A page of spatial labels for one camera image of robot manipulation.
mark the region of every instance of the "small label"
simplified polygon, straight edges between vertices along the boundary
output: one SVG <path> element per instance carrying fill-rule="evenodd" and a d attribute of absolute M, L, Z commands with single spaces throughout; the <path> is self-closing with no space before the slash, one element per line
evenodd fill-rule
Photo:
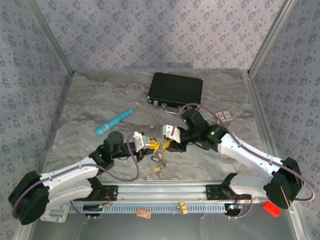
<path fill-rule="evenodd" d="M 156 163 L 158 163 L 160 161 L 159 158 L 157 158 L 156 156 L 152 156 L 151 160 L 156 162 Z"/>
<path fill-rule="evenodd" d="M 136 211 L 136 216 L 141 217 L 141 218 L 145 218 L 145 219 L 150 219 L 151 218 L 151 211 L 138 209 Z"/>
<path fill-rule="evenodd" d="M 224 111 L 223 114 L 224 114 L 226 119 L 230 119 L 231 118 L 231 115 L 230 115 L 229 111 Z"/>
<path fill-rule="evenodd" d="M 221 120 L 225 119 L 225 116 L 224 116 L 224 114 L 223 114 L 222 111 L 219 111 L 217 114 L 218 114 L 218 117 L 219 117 Z"/>

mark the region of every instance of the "patterned wallpaper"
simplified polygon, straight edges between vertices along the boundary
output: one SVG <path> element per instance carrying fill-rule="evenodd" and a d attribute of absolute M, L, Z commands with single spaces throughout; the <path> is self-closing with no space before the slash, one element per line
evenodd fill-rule
<path fill-rule="evenodd" d="M 297 1 L 254 81 L 279 155 L 296 159 L 315 187 L 315 200 L 303 206 L 314 239 L 320 239 L 319 1 Z"/>
<path fill-rule="evenodd" d="M 13 237 L 8 196 L 39 171 L 69 82 L 23 0 L 0 2 L 0 239 Z"/>
<path fill-rule="evenodd" d="M 283 0 L 37 0 L 73 70 L 248 69 Z"/>

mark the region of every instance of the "red object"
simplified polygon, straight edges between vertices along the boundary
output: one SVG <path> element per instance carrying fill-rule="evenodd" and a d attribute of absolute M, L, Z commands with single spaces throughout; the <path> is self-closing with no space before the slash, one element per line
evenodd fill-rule
<path fill-rule="evenodd" d="M 267 210 L 268 213 L 270 213 L 274 217 L 278 217 L 281 213 L 281 209 L 279 209 L 276 205 L 274 205 L 272 202 L 267 201 L 263 208 Z"/>

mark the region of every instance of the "purple cable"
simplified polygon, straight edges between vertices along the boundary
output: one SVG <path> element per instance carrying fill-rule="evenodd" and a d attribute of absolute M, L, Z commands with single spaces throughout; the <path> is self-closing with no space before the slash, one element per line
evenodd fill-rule
<path fill-rule="evenodd" d="M 83 216 L 83 217 L 85 217 L 85 218 L 88 218 L 88 217 L 89 217 L 89 216 L 86 216 L 85 214 L 79 212 L 78 209 L 75 207 L 75 205 L 74 205 L 74 203 L 73 203 L 72 201 L 70 201 L 70 204 L 71 204 L 71 207 L 73 208 L 73 210 L 74 210 L 77 214 L 79 214 L 79 215 L 81 215 L 81 216 Z"/>
<path fill-rule="evenodd" d="M 240 144 L 240 142 L 238 141 L 238 139 L 236 138 L 236 136 L 230 131 L 230 129 L 228 128 L 228 126 L 227 126 L 223 121 L 221 121 L 221 119 L 220 119 L 214 112 L 212 112 L 209 108 L 207 108 L 207 107 L 205 107 L 205 106 L 203 106 L 203 105 L 201 105 L 201 104 L 198 104 L 198 103 L 188 103 L 188 104 L 184 105 L 182 108 L 180 108 L 178 114 L 177 114 L 176 117 L 175 117 L 174 123 L 173 123 L 173 130 L 172 130 L 171 136 L 173 136 L 174 133 L 175 133 L 176 126 L 177 126 L 177 121 L 178 121 L 178 118 L 179 118 L 181 112 L 183 111 L 183 109 L 185 109 L 185 108 L 188 107 L 188 106 L 196 106 L 196 107 L 198 107 L 198 108 L 203 108 L 203 109 L 207 110 L 207 111 L 208 111 L 209 113 L 211 113 L 216 119 L 218 119 L 218 121 L 222 124 L 222 126 L 223 126 L 223 127 L 226 129 L 226 131 L 230 134 L 230 136 L 232 137 L 232 139 L 233 139 L 233 140 L 236 142 L 236 144 L 238 144 L 241 148 L 243 148 L 244 150 L 246 150 L 248 153 L 250 153 L 250 154 L 252 154 L 252 155 L 254 155 L 254 156 L 256 156 L 256 157 L 258 157 L 258 158 L 260 158 L 260 159 L 262 159 L 262 160 L 264 160 L 264 161 L 266 161 L 266 162 L 268 162 L 268 163 L 270 163 L 270 164 L 274 164 L 274 165 L 276 165 L 277 167 L 286 170 L 287 172 L 295 175 L 297 178 L 299 178 L 299 179 L 301 179 L 303 182 L 305 182 L 305 184 L 311 189 L 311 196 L 308 197 L 308 198 L 296 198 L 296 199 L 294 199 L 294 200 L 296 200 L 296 201 L 301 201 L 301 202 L 309 202 L 309 201 L 312 201 L 312 200 L 315 198 L 316 192 L 315 192 L 313 186 L 311 185 L 311 183 L 310 183 L 307 179 L 305 179 L 302 175 L 300 175 L 299 173 L 293 171 L 292 169 L 290 169 L 290 168 L 288 168 L 288 167 L 286 167 L 286 166 L 283 166 L 283 165 L 281 165 L 281 164 L 279 164 L 279 163 L 277 163 L 277 162 L 273 162 L 272 160 L 270 160 L 270 159 L 268 159 L 268 158 L 266 158 L 266 157 L 264 157 L 264 156 L 261 156 L 261 155 L 259 155 L 258 153 L 256 153 L 256 152 L 252 151 L 251 149 L 247 148 L 246 146 L 243 146 L 242 144 Z"/>
<path fill-rule="evenodd" d="M 246 211 L 245 214 L 242 214 L 240 216 L 232 216 L 232 218 L 233 219 L 240 219 L 240 218 L 243 218 L 243 217 L 247 216 L 249 214 L 249 212 L 251 211 L 251 209 L 252 209 L 253 203 L 254 203 L 254 201 L 253 201 L 252 195 L 251 195 L 250 207 L 249 207 L 248 211 Z"/>
<path fill-rule="evenodd" d="M 139 175 L 140 175 L 140 168 L 139 168 L 138 162 L 137 162 L 137 160 L 136 160 L 136 158 L 135 158 L 135 156 L 134 156 L 134 153 L 131 151 L 130 145 L 129 145 L 129 139 L 130 139 L 133 135 L 134 135 L 134 134 L 131 133 L 131 134 L 127 137 L 127 139 L 126 139 L 126 146 L 127 146 L 127 148 L 128 148 L 128 151 L 129 151 L 131 157 L 133 158 L 134 164 L 135 164 L 135 166 L 136 166 L 137 174 L 136 174 L 136 176 L 135 176 L 134 178 L 132 178 L 132 179 L 123 179 L 123 178 L 117 177 L 117 176 L 113 175 L 112 173 L 110 173 L 110 172 L 109 172 L 108 170 L 106 170 L 105 168 L 103 168 L 102 166 L 99 166 L 99 165 L 93 164 L 93 163 L 85 163 L 85 164 L 81 164 L 81 165 L 78 165 L 78 166 L 74 166 L 74 167 L 72 167 L 72 168 L 70 168 L 70 169 L 67 169 L 67 170 L 65 170 L 65 171 L 62 171 L 62 172 L 59 172 L 59 173 L 53 175 L 51 178 L 47 177 L 47 178 L 44 178 L 44 179 L 42 179 L 42 180 L 40 180 L 40 181 L 37 181 L 36 183 L 34 183 L 34 184 L 32 184 L 30 187 L 28 187 L 28 188 L 21 194 L 21 196 L 16 200 L 15 204 L 13 205 L 12 212 L 11 212 L 11 213 L 12 213 L 12 216 L 13 216 L 15 219 L 18 218 L 17 215 L 16 215 L 17 206 L 20 204 L 21 200 L 27 195 L 27 193 L 28 193 L 31 189 L 33 189 L 34 187 L 38 186 L 39 184 L 42 184 L 43 182 L 46 182 L 46 181 L 55 179 L 55 178 L 57 178 L 57 177 L 60 177 L 60 176 L 62 176 L 62 175 L 64 175 L 64 174 L 70 173 L 70 172 L 72 172 L 72 171 L 75 170 L 75 169 L 79 169 L 79 168 L 82 168 L 82 167 L 96 167 L 96 168 L 101 169 L 103 172 L 109 174 L 111 177 L 115 178 L 116 180 L 119 180 L 119 181 L 122 181 L 122 182 L 132 182 L 132 181 L 138 179 L 138 178 L 139 178 Z"/>
<path fill-rule="evenodd" d="M 139 175 L 140 175 L 140 168 L 139 168 L 138 162 L 137 162 L 137 160 L 136 160 L 136 158 L 135 158 L 135 156 L 134 156 L 134 153 L 131 151 L 130 144 L 129 144 L 129 139 L 132 138 L 133 136 L 134 136 L 134 134 L 131 133 L 131 134 L 127 137 L 127 139 L 126 139 L 126 146 L 127 146 L 128 151 L 129 151 L 129 153 L 130 153 L 130 155 L 131 155 L 131 157 L 132 157 L 132 159 L 133 159 L 133 162 L 134 162 L 134 164 L 135 164 L 135 166 L 136 166 L 136 171 L 137 171 L 136 176 L 135 176 L 134 178 L 132 178 L 132 179 L 123 179 L 123 178 L 120 178 L 120 177 L 118 177 L 118 176 L 113 175 L 111 172 L 107 171 L 107 170 L 104 169 L 104 168 L 101 169 L 102 171 L 104 171 L 105 173 L 109 174 L 109 175 L 110 175 L 111 177 L 113 177 L 114 179 L 119 180 L 119 181 L 122 181 L 122 182 L 132 182 L 132 181 L 134 181 L 134 180 L 137 180 L 137 179 L 139 178 Z"/>

